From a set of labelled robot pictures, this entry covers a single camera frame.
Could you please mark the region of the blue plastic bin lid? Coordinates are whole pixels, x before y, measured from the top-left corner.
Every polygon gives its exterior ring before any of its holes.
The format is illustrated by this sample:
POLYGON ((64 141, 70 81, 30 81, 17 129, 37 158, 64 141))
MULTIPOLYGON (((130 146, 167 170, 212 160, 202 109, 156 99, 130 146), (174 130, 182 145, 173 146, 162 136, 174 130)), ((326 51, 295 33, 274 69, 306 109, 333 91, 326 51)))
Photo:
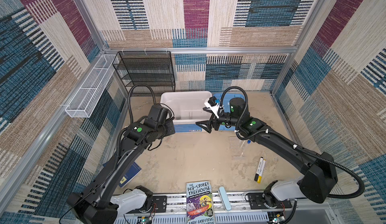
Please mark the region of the blue plastic bin lid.
POLYGON ((227 93, 223 99, 224 110, 219 115, 219 131, 234 131, 244 106, 245 98, 242 94, 227 93))

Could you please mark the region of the white plastic storage bin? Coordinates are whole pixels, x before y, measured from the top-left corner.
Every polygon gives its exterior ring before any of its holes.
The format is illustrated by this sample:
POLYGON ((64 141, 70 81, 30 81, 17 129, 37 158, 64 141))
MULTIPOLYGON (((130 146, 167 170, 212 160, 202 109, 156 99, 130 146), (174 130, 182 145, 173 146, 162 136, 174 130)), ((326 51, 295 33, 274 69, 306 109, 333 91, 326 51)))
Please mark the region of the white plastic storage bin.
POLYGON ((210 113, 203 110, 204 101, 209 97, 212 97, 209 91, 165 92, 161 95, 160 103, 173 110, 176 133, 197 133, 203 129, 196 122, 206 121, 211 117, 210 113))

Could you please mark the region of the clear test tube rack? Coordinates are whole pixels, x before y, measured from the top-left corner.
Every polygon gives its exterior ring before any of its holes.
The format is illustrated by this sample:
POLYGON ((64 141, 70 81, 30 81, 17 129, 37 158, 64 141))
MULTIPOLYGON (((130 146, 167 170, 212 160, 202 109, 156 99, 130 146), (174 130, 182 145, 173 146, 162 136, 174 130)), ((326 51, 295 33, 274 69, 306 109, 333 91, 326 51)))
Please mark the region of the clear test tube rack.
POLYGON ((245 158, 244 151, 246 148, 246 142, 239 140, 238 138, 230 139, 230 151, 232 160, 242 160, 245 158))

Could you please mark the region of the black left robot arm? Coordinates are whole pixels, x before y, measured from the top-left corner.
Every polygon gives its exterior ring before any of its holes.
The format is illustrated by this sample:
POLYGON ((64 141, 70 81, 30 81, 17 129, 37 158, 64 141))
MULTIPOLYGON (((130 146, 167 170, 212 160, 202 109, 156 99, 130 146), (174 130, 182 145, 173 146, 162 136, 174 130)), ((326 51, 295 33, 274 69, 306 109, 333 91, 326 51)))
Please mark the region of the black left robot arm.
POLYGON ((145 151, 155 150, 153 142, 173 135, 173 112, 155 104, 148 115, 121 130, 114 156, 99 174, 80 193, 73 192, 67 199, 72 214, 84 224, 113 224, 116 218, 138 210, 152 211, 153 193, 137 186, 118 196, 114 192, 135 160, 145 151))

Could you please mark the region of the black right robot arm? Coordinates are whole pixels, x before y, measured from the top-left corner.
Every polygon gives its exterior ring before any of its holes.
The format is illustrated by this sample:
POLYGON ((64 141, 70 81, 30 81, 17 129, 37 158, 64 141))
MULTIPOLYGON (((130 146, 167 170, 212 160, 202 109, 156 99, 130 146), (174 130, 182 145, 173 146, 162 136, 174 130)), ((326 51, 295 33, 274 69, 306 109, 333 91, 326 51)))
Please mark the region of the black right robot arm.
POLYGON ((232 98, 230 112, 225 112, 220 100, 214 96, 206 99, 204 104, 203 110, 210 113, 211 117, 207 121, 197 122, 197 126, 208 133, 219 130, 221 126, 235 127, 239 140, 249 140, 268 148, 302 174, 293 181, 273 181, 262 194, 267 208, 276 208, 279 202, 287 199, 306 198, 321 204, 326 198, 352 199, 364 193, 365 184, 358 174, 334 162, 330 154, 326 152, 318 154, 304 148, 276 132, 262 120, 251 117, 244 99, 232 98), (357 181, 357 191, 350 194, 331 193, 338 183, 337 169, 346 172, 357 181))

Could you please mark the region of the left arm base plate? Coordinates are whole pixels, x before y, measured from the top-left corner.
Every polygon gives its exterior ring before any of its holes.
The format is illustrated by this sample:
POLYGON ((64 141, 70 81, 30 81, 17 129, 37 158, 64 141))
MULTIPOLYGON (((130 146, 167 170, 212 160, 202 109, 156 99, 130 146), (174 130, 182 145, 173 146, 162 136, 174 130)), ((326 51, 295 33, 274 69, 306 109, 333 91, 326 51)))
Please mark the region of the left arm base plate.
POLYGON ((155 195, 151 199, 151 209, 148 211, 152 214, 165 213, 167 207, 166 195, 155 195))

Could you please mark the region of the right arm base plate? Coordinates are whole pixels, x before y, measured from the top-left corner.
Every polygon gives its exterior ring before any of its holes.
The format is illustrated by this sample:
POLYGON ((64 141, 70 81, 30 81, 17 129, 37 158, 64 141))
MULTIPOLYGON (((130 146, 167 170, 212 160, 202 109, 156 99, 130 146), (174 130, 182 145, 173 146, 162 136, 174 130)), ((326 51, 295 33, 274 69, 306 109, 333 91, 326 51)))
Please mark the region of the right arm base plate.
POLYGON ((292 203, 289 200, 279 201, 271 194, 263 192, 250 192, 244 196, 252 210, 268 209, 291 209, 292 203))

